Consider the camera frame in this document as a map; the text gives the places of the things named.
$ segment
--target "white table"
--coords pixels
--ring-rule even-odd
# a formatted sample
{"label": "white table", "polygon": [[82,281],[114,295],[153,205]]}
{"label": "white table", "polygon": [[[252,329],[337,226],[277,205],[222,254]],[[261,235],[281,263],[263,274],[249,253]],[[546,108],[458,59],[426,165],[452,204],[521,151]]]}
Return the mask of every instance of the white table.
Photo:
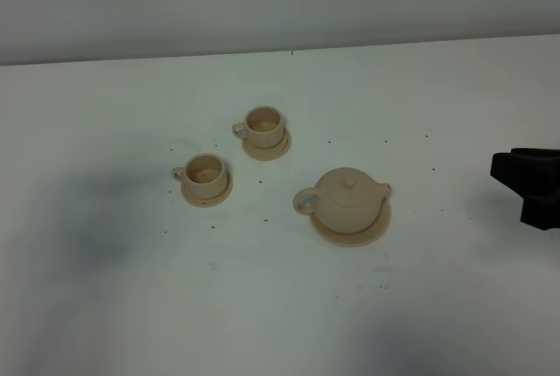
{"label": "white table", "polygon": [[[264,104],[270,163],[230,131]],[[1,67],[0,374],[558,375],[560,232],[489,171],[559,136],[560,36]],[[368,247],[292,209],[340,166],[394,189]]]}

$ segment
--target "beige ceramic cup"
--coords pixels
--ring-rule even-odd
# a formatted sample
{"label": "beige ceramic cup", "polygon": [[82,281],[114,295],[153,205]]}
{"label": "beige ceramic cup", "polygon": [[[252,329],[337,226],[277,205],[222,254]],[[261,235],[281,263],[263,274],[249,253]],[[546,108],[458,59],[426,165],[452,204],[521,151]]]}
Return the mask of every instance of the beige ceramic cup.
{"label": "beige ceramic cup", "polygon": [[226,166],[219,157],[209,153],[193,157],[182,168],[173,168],[172,175],[186,185],[194,198],[216,198],[228,187]]}
{"label": "beige ceramic cup", "polygon": [[270,149],[284,138],[284,120],[273,107],[257,107],[248,112],[245,122],[235,124],[232,131],[254,147]]}

